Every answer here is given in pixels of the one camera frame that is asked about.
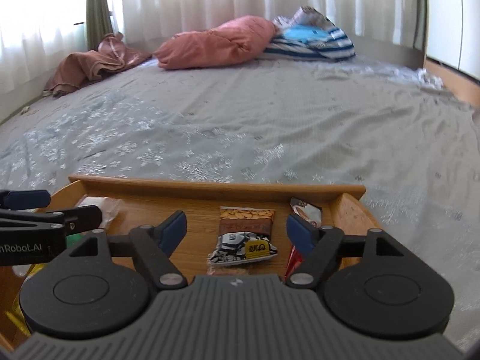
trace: candy wrapper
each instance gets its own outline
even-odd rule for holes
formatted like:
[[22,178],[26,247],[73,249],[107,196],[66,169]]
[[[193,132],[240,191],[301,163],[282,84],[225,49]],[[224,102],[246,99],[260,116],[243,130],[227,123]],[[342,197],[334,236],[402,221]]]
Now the candy wrapper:
[[277,254],[270,242],[274,210],[220,207],[220,227],[212,266],[234,266],[268,260]]
[[[292,198],[290,200],[290,209],[293,213],[305,219],[312,226],[319,228],[322,225],[322,209],[302,200]],[[302,263],[303,258],[292,245],[290,250],[289,262],[286,264],[285,277],[288,278],[291,273]]]
[[[45,266],[46,266],[46,263],[34,264],[32,268],[29,270],[28,275],[25,278],[25,281],[23,282],[25,283],[33,275],[41,271]],[[25,318],[23,317],[22,310],[20,309],[19,296],[20,296],[20,292],[16,295],[15,299],[13,300],[13,305],[11,305],[11,311],[5,311],[5,314],[7,315],[8,319],[12,321],[12,323],[17,327],[18,330],[20,330],[25,336],[30,337],[30,331],[28,330],[27,324],[25,322]]]

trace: red wrapper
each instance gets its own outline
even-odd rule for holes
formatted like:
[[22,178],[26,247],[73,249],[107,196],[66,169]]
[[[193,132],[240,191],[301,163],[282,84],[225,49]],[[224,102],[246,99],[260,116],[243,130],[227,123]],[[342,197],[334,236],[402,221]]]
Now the red wrapper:
[[[319,228],[322,225],[322,209],[320,207],[308,204],[303,200],[292,198],[290,200],[290,209],[292,213],[299,215],[316,228]],[[290,249],[289,262],[286,264],[286,272],[283,279],[285,280],[288,278],[302,263],[302,261],[302,255],[300,255],[300,253],[295,249],[295,246],[292,245],[292,248]]]

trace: wooden tray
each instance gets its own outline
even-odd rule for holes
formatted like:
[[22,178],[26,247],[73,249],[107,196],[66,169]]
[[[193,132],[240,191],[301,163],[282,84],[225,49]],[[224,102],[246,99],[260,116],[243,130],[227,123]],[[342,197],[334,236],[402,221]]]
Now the wooden tray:
[[[71,184],[55,193],[45,210],[74,207],[84,195],[122,199],[120,213],[112,222],[109,234],[126,234],[131,228],[144,224],[156,226],[174,211],[183,210],[188,232],[171,261],[189,281],[195,275],[206,273],[207,255],[217,242],[220,206],[275,210],[271,242],[277,247],[278,256],[253,264],[252,274],[285,274],[291,248],[285,223],[292,196],[320,206],[323,224],[335,225],[346,234],[363,235],[369,228],[380,227],[358,201],[365,193],[365,187],[360,185],[219,184],[87,175],[73,175],[69,180]],[[116,258],[114,261],[133,269],[131,259]],[[356,261],[344,259],[342,266]],[[22,282],[10,267],[0,267],[0,287],[3,288],[0,294],[0,345],[3,343],[9,349],[25,340],[4,314],[5,310],[10,310]]]

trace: brown blanket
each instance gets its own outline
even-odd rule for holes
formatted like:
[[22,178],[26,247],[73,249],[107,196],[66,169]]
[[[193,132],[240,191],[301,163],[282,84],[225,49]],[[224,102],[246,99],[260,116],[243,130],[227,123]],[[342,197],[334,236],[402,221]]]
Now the brown blanket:
[[94,81],[131,69],[151,54],[127,47],[123,35],[105,35],[98,51],[74,52],[68,55],[45,85],[45,91],[60,97]]

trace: snack package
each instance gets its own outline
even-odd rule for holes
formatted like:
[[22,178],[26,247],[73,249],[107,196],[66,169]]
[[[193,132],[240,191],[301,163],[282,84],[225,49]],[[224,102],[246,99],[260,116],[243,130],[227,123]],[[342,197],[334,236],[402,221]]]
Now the snack package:
[[110,223],[115,219],[119,213],[121,199],[102,198],[97,196],[85,195],[82,200],[77,203],[77,207],[82,206],[97,206],[102,212],[102,223],[98,228],[105,231],[109,228]]
[[[46,266],[46,264],[47,263],[34,264],[23,282],[25,283],[29,278],[35,275],[38,271],[43,269],[43,267]],[[30,331],[28,330],[28,327],[25,323],[25,318],[23,317],[22,310],[20,309],[20,302],[18,300],[19,296],[20,296],[20,292],[16,295],[15,299],[13,300],[11,311],[6,311],[5,315],[17,327],[18,330],[20,330],[25,336],[30,337]]]
[[268,260],[277,254],[270,243],[274,210],[220,207],[220,227],[212,266],[234,266]]
[[[292,198],[290,200],[290,209],[293,213],[310,222],[311,225],[319,228],[322,225],[322,209],[303,200]],[[286,264],[284,280],[302,263],[302,255],[292,245],[290,250],[289,262]]]

